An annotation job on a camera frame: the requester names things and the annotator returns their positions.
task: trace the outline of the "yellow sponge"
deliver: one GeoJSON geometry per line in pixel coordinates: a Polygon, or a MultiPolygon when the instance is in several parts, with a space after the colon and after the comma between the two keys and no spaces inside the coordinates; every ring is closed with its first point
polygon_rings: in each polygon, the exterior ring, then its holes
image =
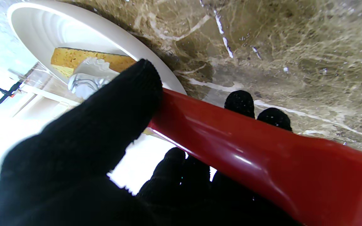
{"type": "Polygon", "coordinates": [[[51,57],[51,65],[66,77],[72,76],[74,69],[88,57],[96,57],[110,63],[110,69],[118,73],[127,69],[136,61],[129,56],[98,53],[86,50],[56,48],[51,57]]]}

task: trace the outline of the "white plate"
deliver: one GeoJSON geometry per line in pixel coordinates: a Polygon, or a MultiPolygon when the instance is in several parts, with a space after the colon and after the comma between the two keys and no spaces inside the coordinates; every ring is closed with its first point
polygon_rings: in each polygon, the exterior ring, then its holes
{"type": "Polygon", "coordinates": [[[68,79],[51,66],[56,47],[128,55],[153,63],[163,87],[186,94],[174,73],[156,54],[111,21],[83,8],[51,0],[13,4],[9,24],[26,48],[64,83],[68,79]]]}

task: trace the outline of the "red plastic handle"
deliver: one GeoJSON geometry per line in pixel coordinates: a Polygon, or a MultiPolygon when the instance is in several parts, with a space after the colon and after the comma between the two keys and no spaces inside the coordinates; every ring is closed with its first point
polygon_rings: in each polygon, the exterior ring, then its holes
{"type": "Polygon", "coordinates": [[[165,89],[149,125],[309,225],[362,225],[362,153],[165,89]]]}

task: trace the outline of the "dish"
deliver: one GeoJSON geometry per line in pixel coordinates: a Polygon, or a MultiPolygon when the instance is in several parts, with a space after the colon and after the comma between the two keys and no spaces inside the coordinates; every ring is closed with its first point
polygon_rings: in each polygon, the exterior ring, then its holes
{"type": "Polygon", "coordinates": [[[19,40],[48,70],[68,84],[66,76],[51,66],[56,47],[90,50],[147,59],[157,69],[163,87],[186,94],[165,63],[147,46],[111,21],[83,8],[38,0],[13,4],[8,21],[19,40]]]}

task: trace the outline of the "brown marble surface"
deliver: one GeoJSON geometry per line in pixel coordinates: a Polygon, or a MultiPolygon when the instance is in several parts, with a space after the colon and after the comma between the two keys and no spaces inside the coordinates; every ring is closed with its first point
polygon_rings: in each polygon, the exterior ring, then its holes
{"type": "MultiPolygon", "coordinates": [[[[6,38],[6,9],[20,1],[0,0],[6,38]]],[[[362,0],[62,1],[132,33],[192,97],[223,106],[247,90],[256,115],[278,107],[295,133],[362,150],[362,0]]],[[[8,62],[25,61],[11,51],[8,62]]]]}

